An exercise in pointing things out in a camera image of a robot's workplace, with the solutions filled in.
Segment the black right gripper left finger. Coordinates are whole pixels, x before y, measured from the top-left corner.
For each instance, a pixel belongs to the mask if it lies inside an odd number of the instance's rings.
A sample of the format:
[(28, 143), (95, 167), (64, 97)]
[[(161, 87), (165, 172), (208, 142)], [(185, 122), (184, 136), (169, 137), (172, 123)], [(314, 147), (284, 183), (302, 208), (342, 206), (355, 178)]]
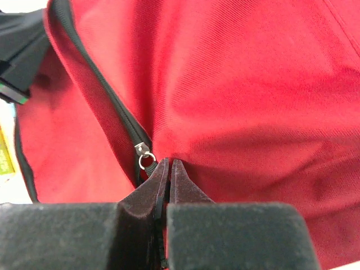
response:
[(119, 202), (2, 204), (2, 269), (164, 269), (169, 161)]

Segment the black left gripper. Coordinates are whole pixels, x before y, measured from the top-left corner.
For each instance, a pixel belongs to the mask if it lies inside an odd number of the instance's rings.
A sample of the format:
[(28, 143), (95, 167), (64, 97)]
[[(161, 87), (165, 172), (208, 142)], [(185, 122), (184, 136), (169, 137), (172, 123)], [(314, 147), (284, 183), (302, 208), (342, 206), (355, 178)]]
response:
[(1, 12), (1, 99), (24, 104), (50, 43), (44, 10)]

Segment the red backpack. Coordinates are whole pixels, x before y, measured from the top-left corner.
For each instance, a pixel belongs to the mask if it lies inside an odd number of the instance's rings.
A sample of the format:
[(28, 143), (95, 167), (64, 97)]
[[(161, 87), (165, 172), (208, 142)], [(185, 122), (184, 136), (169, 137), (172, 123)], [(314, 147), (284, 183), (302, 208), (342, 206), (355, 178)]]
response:
[(50, 1), (44, 25), (34, 201), (124, 198), (144, 143), (214, 201), (295, 206), (323, 268), (359, 260), (358, 1)]

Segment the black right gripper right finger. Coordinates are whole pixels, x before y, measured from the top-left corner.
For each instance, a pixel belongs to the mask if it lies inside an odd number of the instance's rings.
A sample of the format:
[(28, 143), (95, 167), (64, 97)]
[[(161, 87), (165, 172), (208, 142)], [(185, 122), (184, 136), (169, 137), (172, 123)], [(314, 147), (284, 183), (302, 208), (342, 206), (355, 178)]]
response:
[(173, 161), (166, 210), (170, 269), (319, 269), (291, 205), (215, 203)]

